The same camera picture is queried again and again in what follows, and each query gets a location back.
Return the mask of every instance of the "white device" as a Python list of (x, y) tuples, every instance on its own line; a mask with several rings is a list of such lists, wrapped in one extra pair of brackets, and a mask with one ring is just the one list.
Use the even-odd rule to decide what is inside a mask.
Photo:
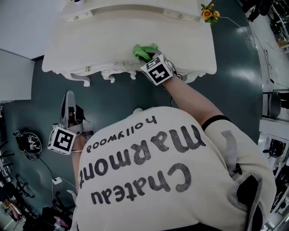
[(50, 134), (48, 149), (63, 155), (69, 155), (76, 137), (76, 133), (55, 127)]
[(75, 103), (73, 91), (67, 91), (62, 101), (60, 123), (52, 125), (47, 148), (63, 155), (69, 155), (77, 135), (88, 140), (94, 134), (93, 123), (85, 120), (84, 111)]
[(62, 182), (62, 179), (60, 177), (57, 177), (55, 179), (52, 179), (52, 182), (57, 185), (57, 184), (60, 184)]
[(172, 63), (163, 54), (154, 56), (153, 60), (140, 69), (156, 86), (174, 76)]
[(288, 208), (288, 206), (289, 206), (289, 199), (288, 199), (288, 197), (285, 197), (283, 203), (284, 203), (283, 207), (282, 207), (282, 208), (279, 207), (279, 209), (278, 209), (278, 212), (279, 212), (281, 215), (285, 212), (285, 210), (286, 210), (286, 209)]

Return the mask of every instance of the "cable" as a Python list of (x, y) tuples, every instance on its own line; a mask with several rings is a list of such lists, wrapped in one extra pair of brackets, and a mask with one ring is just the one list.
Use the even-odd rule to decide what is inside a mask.
[(173, 107), (173, 106), (172, 106), (172, 96), (171, 96), (171, 100), (170, 100), (170, 102), (171, 102), (171, 107)]
[(53, 192), (53, 181), (52, 181), (52, 200), (54, 200), (54, 192)]
[(256, 33), (255, 33), (254, 28), (253, 28), (253, 26), (252, 26), (252, 22), (251, 22), (250, 26), (251, 26), (251, 29), (252, 29), (252, 31), (253, 31), (254, 37), (256, 37), (256, 39), (258, 40), (258, 42), (259, 42), (259, 44), (260, 44), (260, 46), (261, 46), (261, 48), (262, 48), (262, 50), (263, 50), (263, 52), (264, 52), (265, 61), (266, 61), (266, 64), (267, 64), (268, 77), (269, 77), (271, 83), (273, 83), (273, 84), (275, 83), (275, 84), (277, 84), (277, 85), (280, 85), (280, 86), (282, 86), (282, 87), (285, 87), (285, 88), (288, 88), (288, 89), (289, 89), (289, 87), (287, 87), (287, 86), (285, 86), (285, 85), (282, 85), (282, 84), (280, 84), (280, 83), (277, 83), (277, 82), (275, 82), (273, 79), (271, 79), (272, 69), (273, 69), (273, 68), (272, 68), (272, 65), (271, 65), (270, 62), (269, 62), (269, 51), (268, 51), (267, 49), (264, 49), (264, 48), (263, 48), (260, 40), (258, 39), (258, 37), (257, 37), (257, 35), (256, 35)]
[(177, 76), (182, 80), (182, 75), (181, 74), (177, 74)]
[(71, 184), (73, 187), (76, 188), (76, 186), (75, 186), (74, 184), (70, 183), (68, 180), (66, 180), (66, 179), (64, 179), (64, 178), (61, 178), (61, 179), (62, 179), (62, 180), (65, 180), (67, 183)]
[(48, 167), (48, 165), (47, 165), (40, 157), (39, 157), (39, 160), (41, 160), (41, 161), (43, 162), (43, 164), (45, 164), (45, 166), (46, 166), (46, 167), (48, 168), (48, 170), (50, 171), (50, 174), (51, 174), (51, 176), (52, 176), (52, 179), (54, 180), (55, 177), (53, 176), (53, 174), (52, 174), (50, 168)]
[[(228, 18), (228, 17), (221, 17), (220, 18), (227, 18), (229, 19), (230, 21), (232, 21), (233, 23), (235, 23), (232, 19)], [(250, 38), (250, 36), (248, 35), (248, 33), (241, 27), (239, 26), (237, 23), (235, 23), (238, 27), (240, 27), (246, 34), (247, 34), (247, 42), (252, 42), (255, 44), (255, 46), (257, 47), (257, 44), (255, 42), (252, 41), (252, 39)]]

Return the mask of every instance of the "hand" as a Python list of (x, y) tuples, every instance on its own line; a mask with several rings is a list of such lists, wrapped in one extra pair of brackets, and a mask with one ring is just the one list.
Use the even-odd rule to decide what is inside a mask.
[(72, 151), (80, 151), (82, 152), (83, 148), (85, 147), (87, 142), (86, 137), (82, 135), (76, 136), (73, 146), (72, 146)]

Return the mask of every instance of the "drawer knob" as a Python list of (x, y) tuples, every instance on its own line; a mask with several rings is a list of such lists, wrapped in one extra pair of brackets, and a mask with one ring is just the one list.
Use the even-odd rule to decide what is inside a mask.
[(86, 67), (85, 72), (89, 72), (89, 71), (91, 71), (90, 67)]

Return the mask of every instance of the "gray sleeve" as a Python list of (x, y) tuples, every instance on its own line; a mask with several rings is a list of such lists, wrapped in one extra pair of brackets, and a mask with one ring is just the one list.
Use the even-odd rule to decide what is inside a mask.
[[(255, 176), (262, 184), (258, 190), (258, 205), (263, 215), (263, 223), (267, 221), (273, 204), (276, 185), (272, 169), (258, 146), (237, 126), (227, 120), (216, 120), (204, 130), (223, 156), (229, 174), (235, 182), (241, 182), (246, 176)], [(241, 174), (236, 174), (239, 166)]]

